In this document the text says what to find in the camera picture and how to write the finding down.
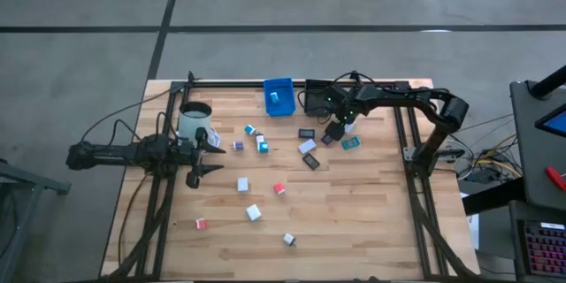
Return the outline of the white paper sheet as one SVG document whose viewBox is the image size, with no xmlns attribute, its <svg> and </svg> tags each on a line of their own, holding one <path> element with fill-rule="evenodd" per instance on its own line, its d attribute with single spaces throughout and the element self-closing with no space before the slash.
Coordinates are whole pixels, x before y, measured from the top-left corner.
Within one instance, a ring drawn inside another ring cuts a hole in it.
<svg viewBox="0 0 566 283">
<path fill-rule="evenodd" d="M 474 214 L 467 216 L 467 223 L 470 230 L 472 247 L 475 250 L 479 250 L 479 215 Z"/>
</svg>

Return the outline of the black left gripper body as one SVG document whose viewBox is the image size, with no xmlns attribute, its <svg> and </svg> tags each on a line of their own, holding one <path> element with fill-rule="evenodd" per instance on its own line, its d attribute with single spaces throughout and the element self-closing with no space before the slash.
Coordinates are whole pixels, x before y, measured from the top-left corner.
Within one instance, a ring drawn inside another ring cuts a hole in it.
<svg viewBox="0 0 566 283">
<path fill-rule="evenodd" d="M 191 142 L 185 140 L 174 141 L 170 145 L 171 172 L 176 174 L 182 165 L 192 167 L 191 174 L 200 175 L 199 164 L 201 161 L 200 150 Z"/>
</svg>

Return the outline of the grey metal table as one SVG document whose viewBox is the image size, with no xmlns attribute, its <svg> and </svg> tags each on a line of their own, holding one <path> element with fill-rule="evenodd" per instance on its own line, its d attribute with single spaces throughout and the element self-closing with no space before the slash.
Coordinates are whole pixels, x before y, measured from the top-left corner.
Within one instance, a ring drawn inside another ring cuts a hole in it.
<svg viewBox="0 0 566 283">
<path fill-rule="evenodd" d="M 22 170 L 0 159 L 0 283 L 10 283 L 34 212 L 49 189 L 67 195 L 69 182 Z"/>
</svg>

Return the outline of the blue plastic bin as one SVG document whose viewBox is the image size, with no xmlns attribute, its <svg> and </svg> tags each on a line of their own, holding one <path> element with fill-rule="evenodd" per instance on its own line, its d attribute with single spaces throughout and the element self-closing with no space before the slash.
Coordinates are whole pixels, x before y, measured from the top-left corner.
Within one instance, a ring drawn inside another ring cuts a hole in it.
<svg viewBox="0 0 566 283">
<path fill-rule="evenodd" d="M 264 105 L 267 114 L 271 117 L 290 116 L 294 113 L 294 84 L 291 78 L 277 78 L 265 80 L 264 88 Z M 279 95 L 279 103 L 272 102 L 270 93 L 277 92 Z"/>
</svg>

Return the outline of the backlit keyboard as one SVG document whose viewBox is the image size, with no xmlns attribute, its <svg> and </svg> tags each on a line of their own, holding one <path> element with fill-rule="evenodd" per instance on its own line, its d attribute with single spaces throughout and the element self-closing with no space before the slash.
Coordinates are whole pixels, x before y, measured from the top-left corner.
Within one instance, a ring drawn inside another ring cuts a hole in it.
<svg viewBox="0 0 566 283">
<path fill-rule="evenodd" d="M 527 273 L 566 279 L 566 225 L 525 222 L 521 228 Z"/>
</svg>

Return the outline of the red hand tool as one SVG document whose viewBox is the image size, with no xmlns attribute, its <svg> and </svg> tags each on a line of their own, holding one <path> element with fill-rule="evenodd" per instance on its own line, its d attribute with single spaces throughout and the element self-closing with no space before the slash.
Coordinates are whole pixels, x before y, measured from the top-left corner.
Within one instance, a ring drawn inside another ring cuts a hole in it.
<svg viewBox="0 0 566 283">
<path fill-rule="evenodd" d="M 558 189 L 566 191 L 566 174 L 561 174 L 552 166 L 546 167 L 545 173 Z"/>
</svg>

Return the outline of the grey side desk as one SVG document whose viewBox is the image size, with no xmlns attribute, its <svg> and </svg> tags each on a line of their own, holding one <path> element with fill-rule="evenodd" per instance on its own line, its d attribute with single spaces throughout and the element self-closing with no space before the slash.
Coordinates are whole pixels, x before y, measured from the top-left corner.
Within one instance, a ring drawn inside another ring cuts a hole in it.
<svg viewBox="0 0 566 283">
<path fill-rule="evenodd" d="M 566 137 L 535 127 L 536 121 L 566 104 L 566 88 L 558 88 L 547 100 L 533 97 L 524 82 L 513 82 L 509 89 L 526 199 L 541 207 L 566 210 L 566 191 L 558 188 L 545 172 L 548 166 L 566 172 Z"/>
</svg>

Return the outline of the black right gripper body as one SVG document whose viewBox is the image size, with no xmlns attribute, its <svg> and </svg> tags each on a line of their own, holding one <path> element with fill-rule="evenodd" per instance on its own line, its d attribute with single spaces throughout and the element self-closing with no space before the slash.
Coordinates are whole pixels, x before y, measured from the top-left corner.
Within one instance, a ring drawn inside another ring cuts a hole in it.
<svg viewBox="0 0 566 283">
<path fill-rule="evenodd" d="M 339 141 L 346 133 L 347 127 L 356 120 L 356 108 L 352 104 L 344 104 L 331 111 L 331 120 L 325 134 L 334 141 Z"/>
</svg>

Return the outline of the black plastic bin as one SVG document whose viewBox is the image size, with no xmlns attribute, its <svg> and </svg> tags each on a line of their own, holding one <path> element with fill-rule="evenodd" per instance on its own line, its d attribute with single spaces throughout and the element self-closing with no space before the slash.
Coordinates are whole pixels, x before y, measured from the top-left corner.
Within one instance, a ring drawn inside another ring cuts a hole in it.
<svg viewBox="0 0 566 283">
<path fill-rule="evenodd" d="M 305 81 L 302 104 L 308 117 L 327 117 L 331 114 L 331 105 L 326 96 L 331 83 L 330 80 Z"/>
</svg>

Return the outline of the black aluminium table frame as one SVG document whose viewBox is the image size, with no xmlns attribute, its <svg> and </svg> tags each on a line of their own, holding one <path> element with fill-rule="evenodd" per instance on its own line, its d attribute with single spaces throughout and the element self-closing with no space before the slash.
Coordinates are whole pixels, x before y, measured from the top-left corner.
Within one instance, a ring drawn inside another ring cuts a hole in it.
<svg viewBox="0 0 566 283">
<path fill-rule="evenodd" d="M 343 74 L 332 84 L 345 89 L 375 84 L 416 89 L 415 81 L 376 82 L 360 73 Z M 356 118 L 353 130 L 324 145 L 329 121 L 299 110 L 271 117 L 260 80 L 152 80 L 144 91 L 136 126 L 147 137 L 179 140 L 180 106 L 204 102 L 210 126 L 224 154 L 203 153 L 205 164 L 224 168 L 186 185 L 191 168 L 174 175 L 126 169 L 100 278 L 104 282 L 192 283 L 246 281 L 473 280 L 473 254 L 463 202 L 455 177 L 437 172 L 419 177 L 410 166 L 414 150 L 434 124 L 419 109 L 378 107 Z M 246 134 L 252 125 L 256 132 Z M 320 166 L 311 170 L 298 146 L 314 129 L 309 153 Z M 264 135 L 268 153 L 257 151 Z M 344 150 L 341 141 L 357 136 L 361 145 Z M 234 150 L 233 142 L 243 142 Z M 249 180 L 238 192 L 237 180 Z M 273 186 L 286 192 L 277 195 Z M 262 213 L 252 222 L 246 208 Z M 205 218 L 208 228 L 197 230 Z M 290 247 L 285 233 L 296 238 Z"/>
</svg>

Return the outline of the white cylindrical appliance on stand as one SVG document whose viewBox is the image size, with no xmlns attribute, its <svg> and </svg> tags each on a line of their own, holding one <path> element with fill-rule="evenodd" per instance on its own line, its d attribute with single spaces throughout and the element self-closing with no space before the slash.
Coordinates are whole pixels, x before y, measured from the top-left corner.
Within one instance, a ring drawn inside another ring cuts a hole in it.
<svg viewBox="0 0 566 283">
<path fill-rule="evenodd" d="M 203 128 L 207 134 L 206 140 L 216 145 L 215 133 L 210 126 L 212 108 L 204 102 L 186 102 L 180 106 L 178 123 L 179 144 L 184 142 L 196 143 L 196 131 Z"/>
</svg>

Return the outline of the black pole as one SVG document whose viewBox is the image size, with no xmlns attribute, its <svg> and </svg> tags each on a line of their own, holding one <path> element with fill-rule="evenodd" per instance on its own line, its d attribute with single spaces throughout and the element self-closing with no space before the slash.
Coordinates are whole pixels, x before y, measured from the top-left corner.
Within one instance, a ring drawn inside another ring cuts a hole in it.
<svg viewBox="0 0 566 283">
<path fill-rule="evenodd" d="M 532 97 L 547 100 L 557 88 L 564 84 L 566 84 L 566 65 L 539 82 L 528 81 L 527 88 Z"/>
</svg>

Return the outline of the tablet with blue screen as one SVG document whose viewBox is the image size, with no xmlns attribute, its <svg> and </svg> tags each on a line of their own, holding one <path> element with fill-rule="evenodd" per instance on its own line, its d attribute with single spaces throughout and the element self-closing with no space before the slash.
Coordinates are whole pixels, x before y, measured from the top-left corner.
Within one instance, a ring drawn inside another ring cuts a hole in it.
<svg viewBox="0 0 566 283">
<path fill-rule="evenodd" d="M 535 122 L 539 130 L 566 138 L 566 103 Z"/>
</svg>

